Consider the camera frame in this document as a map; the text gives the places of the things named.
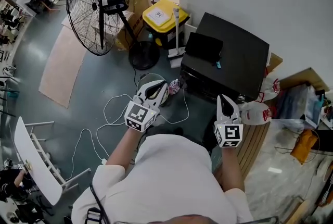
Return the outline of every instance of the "mop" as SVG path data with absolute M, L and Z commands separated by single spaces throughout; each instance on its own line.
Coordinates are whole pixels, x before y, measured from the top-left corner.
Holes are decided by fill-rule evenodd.
M 168 58 L 170 59 L 171 68 L 177 68 L 181 66 L 185 47 L 179 48 L 179 8 L 173 9 L 173 15 L 176 23 L 176 48 L 169 50 Z

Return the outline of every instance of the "electric fan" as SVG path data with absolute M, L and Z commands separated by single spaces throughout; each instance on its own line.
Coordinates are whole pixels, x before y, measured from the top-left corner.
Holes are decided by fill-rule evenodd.
M 129 60 L 136 69 L 154 66 L 160 56 L 157 45 L 139 42 L 123 11 L 130 0 L 67 0 L 66 10 L 72 30 L 81 44 L 95 55 L 105 55 L 116 41 L 120 19 L 133 39 Z

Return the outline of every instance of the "fan pole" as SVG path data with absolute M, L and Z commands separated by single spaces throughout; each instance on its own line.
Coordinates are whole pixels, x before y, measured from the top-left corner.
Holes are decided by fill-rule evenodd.
M 139 43 L 139 41 L 137 40 L 136 36 L 134 35 L 134 32 L 129 24 L 129 22 L 127 21 L 126 17 L 124 16 L 124 13 L 122 11 L 118 12 L 118 15 L 120 16 L 121 20 L 123 21 L 125 28 L 127 29 L 127 31 L 129 32 L 130 36 L 133 39 L 134 44 Z

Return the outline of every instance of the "white chair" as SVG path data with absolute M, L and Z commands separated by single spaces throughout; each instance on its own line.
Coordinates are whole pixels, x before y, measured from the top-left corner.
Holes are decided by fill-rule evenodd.
M 19 117 L 15 129 L 14 143 L 22 162 L 24 164 L 29 162 L 31 165 L 30 175 L 39 190 L 52 205 L 55 205 L 62 193 L 78 186 L 78 184 L 70 186 L 71 183 L 78 177 L 90 172 L 91 169 L 87 168 L 68 181 L 63 179 L 39 143 L 39 141 L 46 141 L 46 139 L 37 139 L 33 133 L 34 127 L 52 125 L 53 123 L 54 121 L 25 125 L 22 118 Z M 28 133 L 27 127 L 32 127 L 30 133 Z

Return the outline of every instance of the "yellow bin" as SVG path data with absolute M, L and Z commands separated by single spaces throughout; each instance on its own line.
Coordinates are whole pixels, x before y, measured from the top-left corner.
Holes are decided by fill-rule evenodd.
M 153 34 L 155 42 L 163 48 L 176 48 L 176 22 L 173 9 L 179 8 L 180 41 L 181 26 L 189 19 L 188 13 L 169 0 L 160 0 L 143 12 L 143 20 L 147 29 Z

